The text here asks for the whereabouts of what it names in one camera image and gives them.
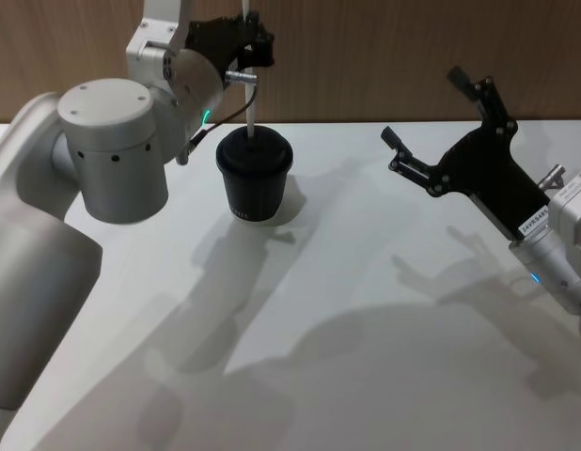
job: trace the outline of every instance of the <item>cup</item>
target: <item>cup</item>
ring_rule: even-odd
[[[256,126],[248,139],[246,127],[236,129],[217,147],[216,161],[232,213],[251,222],[275,215],[292,166],[292,147],[280,133]]]

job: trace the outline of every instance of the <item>white cylindrical joint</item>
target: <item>white cylindrical joint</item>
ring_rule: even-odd
[[[550,227],[540,226],[510,250],[543,287],[572,315],[581,316],[581,278],[566,258],[564,244]]]
[[[79,85],[58,104],[86,209],[114,224],[147,219],[167,201],[149,91],[131,80]]]
[[[75,166],[69,154],[65,133],[61,133],[56,138],[55,147],[53,148],[53,166],[59,174],[77,182],[77,172],[75,172]]]

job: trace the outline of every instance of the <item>table surface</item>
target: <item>table surface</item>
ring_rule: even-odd
[[[0,449],[581,450],[577,318],[466,197],[390,173],[384,125],[275,125],[295,163],[268,225],[228,209],[233,126],[166,167],[144,223],[78,198],[102,276]],[[394,127],[434,163],[476,126]],[[520,126],[531,177],[581,169],[581,121]]]

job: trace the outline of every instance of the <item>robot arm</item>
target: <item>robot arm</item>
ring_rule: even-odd
[[[557,166],[535,183],[513,160],[510,142],[518,126],[491,77],[473,84],[455,68],[448,78],[476,104],[480,127],[434,166],[415,158],[387,127],[382,138],[397,151],[389,169],[433,197],[451,192],[469,196],[511,241],[510,250],[531,271],[533,280],[565,310],[581,316],[581,174],[550,200],[545,191],[562,186],[564,169]]]
[[[147,0],[131,80],[39,96],[0,141],[0,441],[100,275],[100,245],[64,223],[73,199],[114,224],[159,211],[164,164],[187,162],[206,111],[245,80],[234,70],[274,63],[256,13],[199,23],[189,11]]]

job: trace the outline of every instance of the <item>green led light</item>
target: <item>green led light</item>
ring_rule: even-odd
[[[212,110],[207,110],[205,112],[205,114],[203,115],[203,126],[207,123],[207,120],[209,119],[209,116],[211,115]]]

